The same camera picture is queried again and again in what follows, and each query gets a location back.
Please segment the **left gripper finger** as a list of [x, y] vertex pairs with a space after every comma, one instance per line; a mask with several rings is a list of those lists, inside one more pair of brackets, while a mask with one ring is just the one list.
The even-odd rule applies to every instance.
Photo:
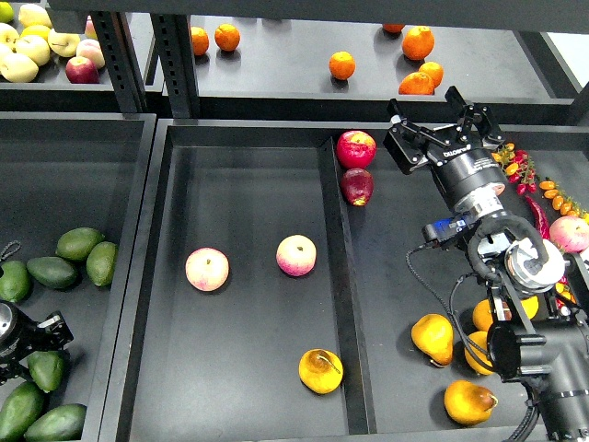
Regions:
[[42, 351], [64, 349], [74, 340], [74, 335], [59, 310], [54, 311], [44, 321], [38, 323], [36, 331], [40, 333], [38, 343]]
[[22, 378], [30, 381], [29, 370], [19, 362], [2, 363], [0, 369], [0, 384], [5, 385], [9, 380]]

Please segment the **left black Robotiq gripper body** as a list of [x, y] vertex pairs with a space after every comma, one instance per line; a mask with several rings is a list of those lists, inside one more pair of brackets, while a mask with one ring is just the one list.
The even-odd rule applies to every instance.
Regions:
[[1, 363], [18, 362], [44, 340], [46, 331], [36, 323], [1, 322]]

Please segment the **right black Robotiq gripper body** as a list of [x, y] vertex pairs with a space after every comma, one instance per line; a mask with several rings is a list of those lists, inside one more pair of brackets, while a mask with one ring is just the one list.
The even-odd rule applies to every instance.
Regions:
[[473, 175], [488, 167], [487, 151], [479, 145], [461, 145], [456, 141], [455, 124], [431, 130], [434, 130], [437, 136], [445, 141], [444, 147], [432, 145], [427, 150], [419, 150], [411, 145], [398, 145], [387, 131], [384, 146], [405, 175], [424, 166], [442, 168], [445, 170], [444, 174], [454, 168], [456, 174], [465, 173], [467, 175]]

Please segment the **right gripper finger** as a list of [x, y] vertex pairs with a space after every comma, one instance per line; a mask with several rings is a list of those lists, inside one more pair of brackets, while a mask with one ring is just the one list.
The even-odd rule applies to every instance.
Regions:
[[419, 150], [427, 150], [432, 145], [445, 146], [445, 141], [439, 138], [434, 130], [411, 122], [405, 116], [397, 99], [389, 101], [387, 112], [390, 116], [388, 133], [398, 145], [411, 145]]
[[499, 147], [504, 134], [488, 105], [466, 101], [457, 87], [445, 92], [445, 100], [457, 116], [455, 139], [461, 145]]

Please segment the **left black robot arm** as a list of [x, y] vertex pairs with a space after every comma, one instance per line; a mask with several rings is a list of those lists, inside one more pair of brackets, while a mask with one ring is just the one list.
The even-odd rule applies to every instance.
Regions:
[[15, 303], [1, 300], [1, 384], [13, 378], [32, 380], [23, 360], [37, 351], [63, 350], [73, 340], [59, 310], [37, 322]]

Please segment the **yellow pear under arm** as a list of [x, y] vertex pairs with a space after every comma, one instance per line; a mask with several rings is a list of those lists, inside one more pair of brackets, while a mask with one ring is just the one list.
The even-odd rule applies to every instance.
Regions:
[[493, 324], [491, 304], [488, 299], [481, 300], [472, 311], [472, 322], [480, 332], [487, 332]]

